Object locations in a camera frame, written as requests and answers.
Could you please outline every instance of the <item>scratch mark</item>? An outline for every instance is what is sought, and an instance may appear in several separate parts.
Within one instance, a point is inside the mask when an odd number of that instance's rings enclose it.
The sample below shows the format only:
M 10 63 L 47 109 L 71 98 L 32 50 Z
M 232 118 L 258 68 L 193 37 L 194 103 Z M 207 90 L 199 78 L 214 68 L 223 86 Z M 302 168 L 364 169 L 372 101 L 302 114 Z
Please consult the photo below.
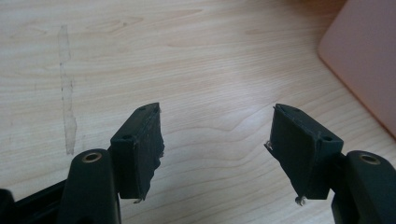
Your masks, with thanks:
M 73 77 L 66 74 L 64 65 L 70 61 L 69 35 L 67 25 L 62 25 L 58 33 L 59 66 L 62 83 L 62 103 L 64 110 L 64 139 L 66 154 L 74 154 L 77 122 L 73 113 Z

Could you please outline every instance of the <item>pink object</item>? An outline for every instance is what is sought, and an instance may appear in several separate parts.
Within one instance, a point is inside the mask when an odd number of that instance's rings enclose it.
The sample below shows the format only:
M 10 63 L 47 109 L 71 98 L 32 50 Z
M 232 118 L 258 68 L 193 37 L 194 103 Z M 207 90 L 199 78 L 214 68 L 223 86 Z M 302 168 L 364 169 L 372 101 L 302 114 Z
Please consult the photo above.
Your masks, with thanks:
M 396 137 L 396 1 L 347 1 L 318 52 Z

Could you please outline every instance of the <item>wood grain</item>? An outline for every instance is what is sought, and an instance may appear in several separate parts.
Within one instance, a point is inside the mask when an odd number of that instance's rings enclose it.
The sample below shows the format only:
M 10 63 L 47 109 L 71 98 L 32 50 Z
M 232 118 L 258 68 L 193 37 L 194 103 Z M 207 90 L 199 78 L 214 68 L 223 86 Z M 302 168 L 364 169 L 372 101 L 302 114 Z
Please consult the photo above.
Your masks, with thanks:
M 396 165 L 394 139 L 317 55 L 343 4 L 2 1 L 0 187 L 18 200 L 65 179 L 67 152 L 107 148 L 137 107 L 160 102 L 165 156 L 147 199 L 121 202 L 123 223 L 333 223 L 332 195 L 296 205 L 262 144 L 281 103 L 345 153 Z

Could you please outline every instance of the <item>clamp jaw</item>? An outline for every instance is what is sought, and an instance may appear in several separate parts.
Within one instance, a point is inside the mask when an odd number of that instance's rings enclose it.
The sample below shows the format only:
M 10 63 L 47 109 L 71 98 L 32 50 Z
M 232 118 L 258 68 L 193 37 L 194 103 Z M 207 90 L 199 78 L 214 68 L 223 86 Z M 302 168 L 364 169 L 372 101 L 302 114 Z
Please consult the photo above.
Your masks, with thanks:
M 111 138 L 108 150 L 92 149 L 71 162 L 66 180 L 14 202 L 0 189 L 0 223 L 121 222 L 122 199 L 145 200 L 163 156 L 160 105 L 136 109 Z
M 343 140 L 289 105 L 276 105 L 265 144 L 298 197 L 325 200 L 335 192 L 336 223 L 395 223 L 396 172 L 384 158 L 365 151 L 341 153 Z

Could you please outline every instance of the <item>table surface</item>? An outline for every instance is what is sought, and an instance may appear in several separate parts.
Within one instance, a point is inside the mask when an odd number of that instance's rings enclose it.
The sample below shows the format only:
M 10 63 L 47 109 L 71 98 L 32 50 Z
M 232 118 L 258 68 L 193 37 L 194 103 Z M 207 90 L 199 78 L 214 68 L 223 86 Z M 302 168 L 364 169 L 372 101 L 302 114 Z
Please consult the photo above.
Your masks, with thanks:
M 160 102 L 165 156 L 123 223 L 333 223 L 263 144 L 276 103 L 396 165 L 395 140 L 318 58 L 344 1 L 0 3 L 0 188 L 18 200 Z

